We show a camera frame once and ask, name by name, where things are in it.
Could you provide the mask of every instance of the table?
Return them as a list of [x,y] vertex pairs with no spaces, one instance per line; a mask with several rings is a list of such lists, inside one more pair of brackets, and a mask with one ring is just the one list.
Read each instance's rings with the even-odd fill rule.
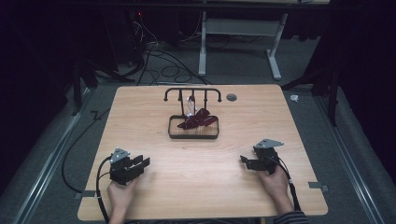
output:
[[[210,87],[221,92],[220,103],[216,92],[207,95],[207,109],[219,118],[219,137],[205,140],[169,137],[169,118],[181,114],[178,91],[169,91],[165,102],[164,93],[171,87],[120,87],[85,190],[95,190],[100,162],[120,147],[131,152],[131,158],[144,155],[151,160],[139,177],[130,219],[275,216],[260,179],[240,161],[240,155],[254,159],[252,147],[269,138],[284,143],[276,151],[290,170],[302,209],[309,216],[326,214],[321,190],[308,186],[317,179],[280,87]],[[229,93],[236,95],[236,101],[226,99]],[[195,99],[196,106],[202,107],[202,91],[195,92]],[[102,173],[108,169],[106,163]],[[110,214],[109,181],[104,176],[100,189]],[[82,198],[78,218],[103,220],[94,197]]]
[[[293,0],[221,0],[220,2],[240,2],[240,3],[273,3],[273,4],[299,4],[299,1]],[[327,5],[330,0],[312,0],[306,1],[310,4]],[[273,46],[266,51],[268,63],[275,80],[280,80],[281,75],[277,66],[275,54],[279,45],[283,29],[286,25],[287,13],[283,13],[278,21],[253,21],[253,20],[230,20],[230,19],[210,19],[206,12],[202,13],[201,29],[201,49],[199,57],[198,74],[206,74],[206,34],[217,35],[264,35],[274,38]]]

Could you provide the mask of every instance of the tray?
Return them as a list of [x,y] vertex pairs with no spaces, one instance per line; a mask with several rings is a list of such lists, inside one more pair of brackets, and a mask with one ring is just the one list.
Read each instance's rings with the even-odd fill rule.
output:
[[219,118],[208,126],[198,126],[194,129],[184,130],[177,125],[184,121],[184,116],[173,115],[169,118],[169,137],[173,139],[217,139],[219,136]]

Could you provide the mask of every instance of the cable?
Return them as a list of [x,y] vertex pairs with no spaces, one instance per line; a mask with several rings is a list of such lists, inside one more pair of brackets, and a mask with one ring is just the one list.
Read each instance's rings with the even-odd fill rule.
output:
[[239,42],[239,43],[252,43],[252,42],[257,41],[258,39],[263,39],[264,38],[263,35],[256,35],[251,40],[242,40],[242,39],[235,38],[237,36],[241,36],[241,35],[230,35],[229,38],[230,38],[230,40],[235,41],[235,42]]
[[197,22],[197,26],[195,27],[195,31],[192,33],[192,35],[186,39],[180,40],[179,42],[185,42],[191,39],[194,39],[200,35],[195,35],[198,31],[199,25],[201,24],[201,18],[202,18],[202,13],[199,13],[199,18],[198,18],[198,22]]
[[151,34],[151,35],[154,37],[155,43],[156,43],[156,45],[158,45],[157,36],[155,36],[155,35],[145,26],[145,23],[143,23],[143,13],[142,13],[141,11],[138,11],[138,15],[139,15],[139,18],[140,18],[140,22],[142,23],[142,26],[146,29],[146,31],[147,31],[149,34]]
[[[168,69],[168,68],[176,68],[177,70],[176,70],[176,72],[175,72],[174,74],[172,74],[172,75],[166,75],[166,74],[165,74],[165,70]],[[162,74],[164,77],[175,77],[175,76],[177,76],[177,74],[179,74],[179,73],[180,73],[180,67],[177,66],[177,64],[175,64],[175,65],[170,65],[170,66],[166,66],[166,67],[164,67],[164,68],[161,70],[161,74]]]
[[[216,41],[216,38],[217,38],[217,39],[220,39],[220,40],[225,39],[225,43],[223,43],[223,44],[222,44],[221,46],[219,46],[219,47],[213,47],[213,46],[210,46],[210,41],[209,41],[210,38],[215,39],[215,41]],[[230,36],[229,36],[229,35],[209,35],[209,36],[207,37],[206,46],[207,46],[209,49],[223,49],[223,48],[225,48],[229,43],[230,43]]]
[[104,174],[100,175],[99,179],[102,178],[104,175],[108,175],[108,174],[110,174],[110,172],[107,172],[107,173],[104,173]]
[[103,71],[106,74],[108,74],[109,76],[119,80],[119,81],[123,81],[123,82],[134,82],[134,79],[129,79],[127,77],[121,76],[120,74],[118,74],[117,72],[114,71],[110,71],[105,69],[104,67],[100,66],[99,64],[96,64],[94,62],[92,62],[91,60],[88,59],[84,59],[84,62],[88,63],[90,66],[92,66],[93,68],[96,68],[97,70]]
[[128,76],[134,75],[138,71],[140,71],[143,68],[144,65],[145,65],[145,60],[143,59],[143,56],[140,56],[138,61],[137,61],[137,66],[133,70],[131,70],[131,71],[129,71],[129,72],[123,74],[123,75],[120,75],[120,76],[128,77]]
[[182,68],[185,69],[185,70],[189,73],[190,76],[198,78],[198,79],[201,80],[205,85],[207,85],[208,83],[209,83],[209,84],[212,84],[212,83],[210,83],[208,80],[206,80],[205,78],[199,77],[199,76],[195,75],[195,74],[194,74],[183,62],[181,62],[178,58],[176,58],[176,57],[173,56],[172,54],[167,53],[167,52],[164,52],[164,51],[161,51],[161,50],[155,50],[155,52],[160,52],[160,53],[162,53],[162,54],[164,54],[164,55],[167,55],[167,56],[169,56],[169,57],[175,59],[178,63],[180,63],[180,64],[182,65]]
[[295,211],[301,211],[301,207],[300,207],[300,203],[298,202],[298,198],[297,198],[297,192],[296,192],[296,188],[294,187],[293,181],[291,179],[290,173],[288,168],[286,167],[285,162],[283,162],[279,157],[277,157],[280,161],[282,161],[283,164],[285,164],[285,166],[283,166],[282,164],[280,164],[280,162],[274,160],[273,158],[266,156],[266,158],[270,159],[271,161],[275,162],[278,166],[280,166],[280,168],[282,168],[283,172],[285,172],[286,174],[286,178],[289,181],[289,186],[290,186],[290,194],[291,197],[293,198],[293,203],[294,203],[294,210]]
[[106,212],[105,205],[103,204],[102,195],[101,195],[100,190],[99,190],[99,179],[101,177],[100,176],[100,172],[102,170],[102,166],[105,164],[105,162],[109,161],[110,159],[111,159],[111,156],[106,157],[100,163],[99,168],[98,168],[98,173],[96,174],[96,197],[98,199],[99,207],[100,207],[100,210],[102,211],[102,215],[103,215],[103,218],[105,219],[106,223],[108,223],[110,219],[108,218],[108,214]]
[[144,75],[145,72],[146,72],[146,69],[147,69],[148,64],[149,64],[149,55],[150,55],[151,51],[152,51],[152,47],[151,47],[150,50],[148,51],[148,55],[147,55],[147,57],[146,57],[146,64],[145,64],[145,67],[143,68],[143,71],[142,71],[142,73],[140,74],[140,77],[139,77],[139,79],[138,79],[137,82],[136,82],[136,86],[138,86],[138,85],[140,84],[140,82],[142,81],[142,77],[143,77],[143,75]]
[[[148,70],[148,72],[149,72],[149,73],[151,74],[151,76],[152,76],[152,81],[149,83],[149,85],[151,86],[151,85],[155,82],[155,85],[158,86],[157,80],[158,80],[158,78],[160,78],[160,73],[157,72],[157,71],[155,71],[155,70]],[[152,75],[153,72],[157,73],[157,76],[156,76],[156,77],[154,77],[154,75]]]
[[83,190],[81,190],[81,189],[76,189],[76,188],[74,188],[73,186],[71,186],[68,182],[67,182],[67,179],[66,179],[66,176],[65,176],[65,174],[64,174],[64,166],[65,166],[65,163],[66,163],[66,158],[67,158],[67,155],[69,154],[69,152],[70,152],[70,150],[73,148],[73,146],[77,143],[77,141],[85,134],[85,132],[87,132],[90,128],[91,128],[91,126],[97,121],[97,120],[99,120],[99,119],[101,119],[108,111],[110,111],[110,108],[109,109],[107,109],[105,112],[103,112],[98,118],[96,118],[79,136],[78,136],[78,138],[72,143],[72,145],[67,149],[67,151],[66,151],[66,153],[64,154],[64,159],[63,159],[63,161],[62,161],[62,170],[61,170],[61,173],[62,173],[62,180],[64,181],[64,183],[66,184],[66,186],[67,187],[69,187],[71,190],[73,190],[74,192],[76,192],[76,193],[82,193],[82,191]]

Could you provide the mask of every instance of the wooden table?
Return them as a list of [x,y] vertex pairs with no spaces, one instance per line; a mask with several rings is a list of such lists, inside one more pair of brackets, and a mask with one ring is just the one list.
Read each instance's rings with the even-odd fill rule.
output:
[[[181,114],[178,91],[170,91],[165,102],[168,86],[120,87],[86,190],[95,190],[100,162],[120,147],[131,152],[131,158],[144,155],[151,159],[151,165],[139,177],[127,216],[130,219],[275,216],[273,201],[260,179],[240,161],[240,155],[256,159],[252,147],[269,138],[284,143],[276,151],[290,170],[302,209],[309,216],[326,214],[321,190],[308,186],[317,179],[282,90],[277,85],[211,87],[222,95],[219,103],[215,92],[208,93],[207,109],[219,117],[219,137],[212,140],[169,137],[169,118]],[[237,100],[228,101],[229,93]],[[202,91],[196,91],[195,98],[196,106],[203,107]],[[107,162],[102,173],[108,169]],[[108,175],[104,176],[100,189],[110,214],[106,194],[109,182]],[[97,200],[84,197],[78,217],[103,220]]]

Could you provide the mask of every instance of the person's hand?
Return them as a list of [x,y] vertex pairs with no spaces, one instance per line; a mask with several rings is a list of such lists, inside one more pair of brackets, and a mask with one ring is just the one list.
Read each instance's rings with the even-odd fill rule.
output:
[[280,215],[294,211],[293,205],[288,196],[288,179],[280,166],[277,166],[274,173],[269,175],[266,171],[257,171],[268,194],[274,200],[276,210]]
[[138,178],[135,178],[126,186],[119,185],[115,181],[111,181],[107,187],[107,194],[110,199],[113,213],[111,214],[111,224],[124,223],[125,216],[128,212],[129,206],[134,198],[134,188],[136,187]]

